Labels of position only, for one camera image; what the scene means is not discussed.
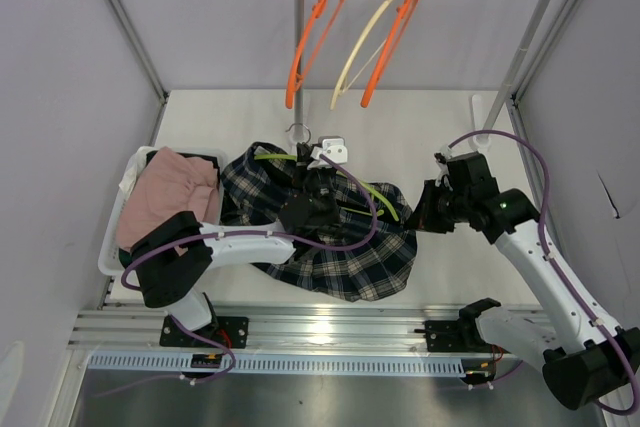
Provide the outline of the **green hanger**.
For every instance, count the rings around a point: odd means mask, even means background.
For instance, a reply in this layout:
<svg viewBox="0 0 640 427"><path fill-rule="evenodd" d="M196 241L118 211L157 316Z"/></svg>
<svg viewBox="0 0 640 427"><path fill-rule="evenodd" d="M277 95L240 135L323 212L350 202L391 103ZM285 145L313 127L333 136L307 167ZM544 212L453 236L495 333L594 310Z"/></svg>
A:
<svg viewBox="0 0 640 427"><path fill-rule="evenodd" d="M298 161L298 157L295 154L270 154L270 153L257 153L254 155L254 159L258 160L287 160L287 161ZM376 211L377 215L380 216L382 213L389 213L394 221L399 222L400 216L396 211L395 207L392 203L378 190L376 190L371 184L364 182L360 179L356 179L355 182L359 184L364 190L369 194L373 201L378 201L382 208Z"/></svg>

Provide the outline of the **navy plaid skirt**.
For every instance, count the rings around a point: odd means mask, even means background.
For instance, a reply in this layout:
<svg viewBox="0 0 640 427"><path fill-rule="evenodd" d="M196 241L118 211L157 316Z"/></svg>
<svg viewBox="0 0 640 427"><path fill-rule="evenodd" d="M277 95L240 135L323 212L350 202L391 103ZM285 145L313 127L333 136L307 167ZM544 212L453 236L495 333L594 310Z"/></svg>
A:
<svg viewBox="0 0 640 427"><path fill-rule="evenodd" d="M300 164L256 161L257 153L286 154L273 144L255 142L223 169L224 225L271 223L285 196L297 189L294 170ZM418 250L415 232L405 228L412 210L404 195L391 183L371 183L392 203L400 221L389 213L378 216L382 205L359 184L334 171L340 223L312 232L318 247L296 242L295 254L287 262L259 263L257 269L275 280L348 302L377 301L402 291Z"/></svg>

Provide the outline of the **pink garment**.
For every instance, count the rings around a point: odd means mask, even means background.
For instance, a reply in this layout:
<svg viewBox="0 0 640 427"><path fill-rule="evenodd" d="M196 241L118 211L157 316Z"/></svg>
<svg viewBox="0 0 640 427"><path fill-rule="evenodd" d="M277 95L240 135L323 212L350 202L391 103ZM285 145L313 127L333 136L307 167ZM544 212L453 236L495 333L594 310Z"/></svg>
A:
<svg viewBox="0 0 640 427"><path fill-rule="evenodd" d="M221 210L216 160L186 156L168 147L140 150L119 183L124 204L116 245L130 252L138 241L177 213L190 211L199 222L215 224Z"/></svg>

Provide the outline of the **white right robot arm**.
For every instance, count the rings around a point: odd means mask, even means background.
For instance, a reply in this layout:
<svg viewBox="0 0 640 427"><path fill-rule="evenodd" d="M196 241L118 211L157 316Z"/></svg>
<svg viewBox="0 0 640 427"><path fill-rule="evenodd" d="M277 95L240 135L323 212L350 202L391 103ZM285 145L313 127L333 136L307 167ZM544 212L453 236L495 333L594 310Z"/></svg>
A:
<svg viewBox="0 0 640 427"><path fill-rule="evenodd" d="M545 329L485 298L459 311L456 336L468 350L505 349L539 371L564 407L577 410L636 382L639 330L624 328L586 290L554 244L541 213L518 189L501 191L480 153L435 156L411 230L447 234L467 224L517 270L552 327Z"/></svg>

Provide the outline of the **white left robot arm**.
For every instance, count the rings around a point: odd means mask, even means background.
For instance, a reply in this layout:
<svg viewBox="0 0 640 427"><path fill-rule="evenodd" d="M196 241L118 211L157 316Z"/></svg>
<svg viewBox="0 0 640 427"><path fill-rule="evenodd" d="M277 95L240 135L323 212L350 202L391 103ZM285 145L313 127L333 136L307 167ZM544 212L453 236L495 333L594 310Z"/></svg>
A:
<svg viewBox="0 0 640 427"><path fill-rule="evenodd" d="M217 334L214 309L196 287L206 272L254 262L285 263L295 254L296 242L318 247L312 232L337 218L330 165L313 161L298 165L294 173L297 190L285 196L275 221L232 227L179 212L138 242L122 283L130 287L135 275L146 307L163 310L192 345L209 345Z"/></svg>

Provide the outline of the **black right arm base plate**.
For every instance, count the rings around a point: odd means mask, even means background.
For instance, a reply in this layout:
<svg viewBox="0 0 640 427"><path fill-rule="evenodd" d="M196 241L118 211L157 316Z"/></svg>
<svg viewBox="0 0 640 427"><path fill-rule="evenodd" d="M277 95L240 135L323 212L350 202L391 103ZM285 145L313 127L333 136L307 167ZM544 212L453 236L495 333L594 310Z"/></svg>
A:
<svg viewBox="0 0 640 427"><path fill-rule="evenodd" d="M424 338L431 353L504 353L496 344L485 342L477 328L464 320L426 320L414 333Z"/></svg>

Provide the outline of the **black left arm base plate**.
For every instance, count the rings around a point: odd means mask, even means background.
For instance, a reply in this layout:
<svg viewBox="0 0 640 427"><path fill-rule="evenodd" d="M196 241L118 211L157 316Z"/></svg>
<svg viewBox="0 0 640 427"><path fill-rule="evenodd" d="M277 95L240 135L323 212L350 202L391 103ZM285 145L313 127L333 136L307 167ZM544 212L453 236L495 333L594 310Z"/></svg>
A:
<svg viewBox="0 0 640 427"><path fill-rule="evenodd" d="M249 319L247 317L218 316L213 324L196 330L195 334L230 349L244 349L249 334ZM209 343L183 333L169 316L164 318L159 345L176 348L210 347Z"/></svg>

